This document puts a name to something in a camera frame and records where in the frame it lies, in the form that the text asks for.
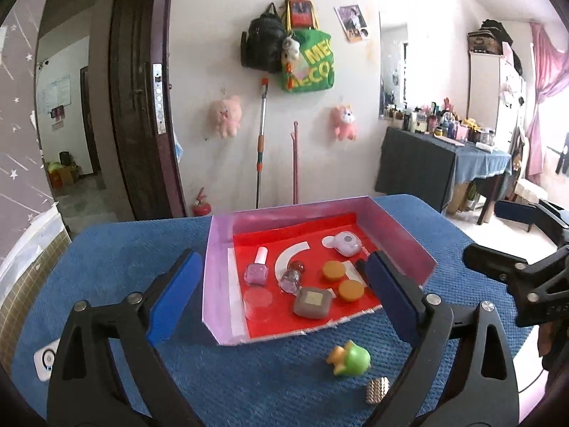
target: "mop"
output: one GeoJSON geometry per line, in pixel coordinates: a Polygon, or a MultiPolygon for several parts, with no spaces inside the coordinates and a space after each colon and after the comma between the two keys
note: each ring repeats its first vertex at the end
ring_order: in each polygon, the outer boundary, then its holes
{"type": "Polygon", "coordinates": [[[294,122],[292,138],[292,203],[298,204],[298,122],[294,122]]]}
{"type": "Polygon", "coordinates": [[[259,139],[257,141],[257,204],[255,208],[259,208],[259,199],[261,197],[261,172],[263,171],[263,149],[265,148],[265,112],[267,109],[268,78],[264,78],[261,84],[263,85],[263,95],[261,96],[261,126],[259,127],[259,139]]]}

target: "pink curtain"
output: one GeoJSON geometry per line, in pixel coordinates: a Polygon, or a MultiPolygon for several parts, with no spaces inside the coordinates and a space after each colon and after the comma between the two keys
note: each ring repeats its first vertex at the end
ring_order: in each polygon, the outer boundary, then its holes
{"type": "Polygon", "coordinates": [[[536,106],[526,133],[530,141],[526,178],[539,184],[540,175],[543,173],[543,149],[538,106],[569,86],[569,50],[558,51],[551,44],[543,24],[531,22],[530,25],[536,58],[536,106]]]}

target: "purple nail polish bottle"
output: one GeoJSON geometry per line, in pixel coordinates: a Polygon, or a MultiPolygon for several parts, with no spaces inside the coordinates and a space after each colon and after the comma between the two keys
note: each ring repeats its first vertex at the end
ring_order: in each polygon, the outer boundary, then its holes
{"type": "Polygon", "coordinates": [[[250,264],[245,271],[245,282],[247,284],[256,284],[264,286],[267,284],[268,268],[265,265],[267,261],[268,249],[259,247],[255,262],[250,264]]]}

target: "blue tablecloth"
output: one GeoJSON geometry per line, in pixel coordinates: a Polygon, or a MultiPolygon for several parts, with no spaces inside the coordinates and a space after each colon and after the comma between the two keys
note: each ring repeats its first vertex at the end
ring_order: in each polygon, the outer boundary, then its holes
{"type": "MultiPolygon", "coordinates": [[[[376,201],[438,262],[426,290],[455,304],[492,301],[516,353],[529,330],[515,326],[514,303],[503,285],[463,266],[462,251],[471,240],[416,197],[386,196],[376,201]]],[[[93,306],[112,304],[131,291],[146,289],[183,249],[205,254],[209,224],[209,218],[115,223],[91,228],[71,243],[30,311],[12,363],[12,379],[34,409],[46,414],[48,385],[36,376],[33,353],[61,335],[73,304],[79,299],[93,306]]],[[[393,382],[410,352],[384,312],[307,336],[220,347],[201,323],[199,291],[200,287],[172,339],[157,350],[208,426],[359,426],[372,411],[365,403],[368,380],[387,376],[393,382]],[[348,339],[369,350],[372,367],[359,378],[335,378],[325,358],[332,347],[348,339]]],[[[112,348],[131,403],[146,413],[120,345],[113,343],[112,348]]],[[[454,343],[448,346],[423,411],[436,405],[455,350],[454,343]]]]}
{"type": "MultiPolygon", "coordinates": [[[[388,195],[412,194],[443,212],[455,185],[501,174],[511,175],[507,152],[488,153],[473,143],[455,146],[430,135],[389,127],[381,146],[375,189],[388,195]]],[[[501,183],[499,199],[507,186],[501,183]]]]}

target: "green frog toy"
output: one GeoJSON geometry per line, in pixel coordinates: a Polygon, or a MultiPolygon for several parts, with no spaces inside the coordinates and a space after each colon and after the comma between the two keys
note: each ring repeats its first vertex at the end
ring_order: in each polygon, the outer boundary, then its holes
{"type": "Polygon", "coordinates": [[[335,376],[360,376],[371,366],[369,352],[348,341],[343,347],[334,347],[326,363],[334,365],[335,376]]]}

